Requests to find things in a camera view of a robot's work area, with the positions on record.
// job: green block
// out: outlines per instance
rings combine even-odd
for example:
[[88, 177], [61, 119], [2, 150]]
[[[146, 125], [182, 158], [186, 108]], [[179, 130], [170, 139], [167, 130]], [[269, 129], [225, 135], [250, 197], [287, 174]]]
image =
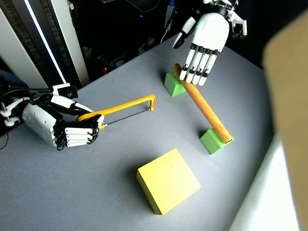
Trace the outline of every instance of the green block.
[[226, 146], [228, 143], [231, 143], [232, 140], [230, 140], [227, 143], [224, 143], [220, 137], [217, 135], [217, 133], [214, 131], [214, 129], [208, 130], [201, 138], [200, 138], [202, 144], [206, 147], [206, 149], [210, 152], [210, 154], [213, 154], [217, 152], [219, 149]]
[[172, 72], [166, 74], [164, 85], [172, 97], [180, 95], [186, 91], [178, 78]]

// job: yellow cube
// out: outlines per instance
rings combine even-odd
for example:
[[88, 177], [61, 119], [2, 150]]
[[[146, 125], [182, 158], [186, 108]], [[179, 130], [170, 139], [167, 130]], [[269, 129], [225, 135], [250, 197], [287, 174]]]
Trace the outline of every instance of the yellow cube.
[[177, 149], [140, 167], [137, 180], [158, 215], [170, 211], [201, 188]]

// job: table surface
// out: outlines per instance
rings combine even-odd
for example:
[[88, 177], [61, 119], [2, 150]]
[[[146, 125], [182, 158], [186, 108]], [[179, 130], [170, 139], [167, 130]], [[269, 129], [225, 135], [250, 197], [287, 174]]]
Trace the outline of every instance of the table surface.
[[[188, 41], [171, 38], [79, 91], [79, 103], [109, 108], [149, 94], [156, 108], [99, 133], [92, 145], [59, 152], [25, 124], [0, 151], [0, 230], [225, 231], [272, 140], [263, 71], [227, 47], [199, 87], [235, 141], [209, 155], [199, 141], [210, 127], [187, 93], [171, 97], [166, 72], [183, 64]], [[110, 122], [141, 107], [111, 114]], [[6, 137], [0, 138], [5, 143]], [[137, 168], [177, 148], [201, 189], [163, 216], [155, 215], [136, 180]]]

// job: brown wooden rod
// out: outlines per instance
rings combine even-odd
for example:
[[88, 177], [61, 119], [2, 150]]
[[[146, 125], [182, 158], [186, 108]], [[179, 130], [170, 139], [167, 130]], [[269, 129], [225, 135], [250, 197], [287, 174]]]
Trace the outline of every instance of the brown wooden rod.
[[186, 89], [192, 100], [199, 107], [202, 114], [206, 117], [210, 125], [213, 127], [215, 132], [221, 138], [224, 143], [227, 143], [233, 139], [232, 135], [228, 132], [225, 126], [222, 124], [220, 119], [217, 117], [213, 109], [208, 105], [205, 98], [202, 96], [198, 88], [192, 83], [186, 83], [185, 80], [180, 80], [181, 66], [174, 64], [172, 66], [172, 72], [179, 79], [183, 87]]

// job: light strip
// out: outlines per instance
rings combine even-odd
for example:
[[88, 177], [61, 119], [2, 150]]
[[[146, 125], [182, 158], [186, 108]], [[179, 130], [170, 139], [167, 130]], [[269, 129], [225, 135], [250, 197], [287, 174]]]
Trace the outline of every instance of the light strip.
[[47, 49], [47, 51], [48, 51], [48, 53], [49, 53], [49, 55], [50, 55], [50, 57], [51, 57], [51, 59], [52, 59], [52, 61], [53, 61], [53, 64], [54, 64], [54, 66], [56, 67], [56, 69], [57, 69], [57, 71], [58, 71], [58, 73], [59, 73], [59, 75], [60, 75], [60, 77], [61, 77], [61, 79], [62, 79], [62, 82], [63, 82], [63, 83], [66, 83], [66, 80], [65, 80], [65, 78], [64, 78], [64, 76], [63, 76], [63, 74], [62, 74], [62, 72], [61, 72], [61, 70], [60, 70], [60, 68], [59, 68], [59, 66], [58, 66], [58, 64], [57, 64], [56, 59], [55, 59], [54, 56], [53, 56], [53, 53], [52, 53], [52, 51], [51, 51], [51, 49], [50, 49], [50, 47], [49, 47], [49, 45], [48, 45], [48, 43], [47, 43], [47, 40], [45, 39], [45, 36], [44, 36], [44, 34], [43, 34], [43, 31], [42, 31], [42, 29], [41, 29], [40, 26], [39, 26], [38, 20], [37, 20], [37, 18], [36, 18], [35, 15], [34, 15], [34, 12], [33, 12], [32, 8], [31, 8], [31, 5], [30, 5], [29, 1], [28, 1], [28, 0], [24, 0], [24, 2], [25, 2], [26, 6], [27, 6], [27, 8], [28, 8], [28, 10], [29, 10], [29, 13], [30, 13], [30, 15], [31, 15], [31, 17], [32, 17], [32, 19], [33, 19], [33, 22], [34, 22], [35, 26], [36, 26], [37, 29], [38, 29], [38, 33], [39, 33], [39, 35], [41, 36], [41, 38], [42, 38], [42, 40], [43, 40], [43, 42], [44, 42], [44, 44], [45, 44], [45, 47], [46, 47], [46, 49]]

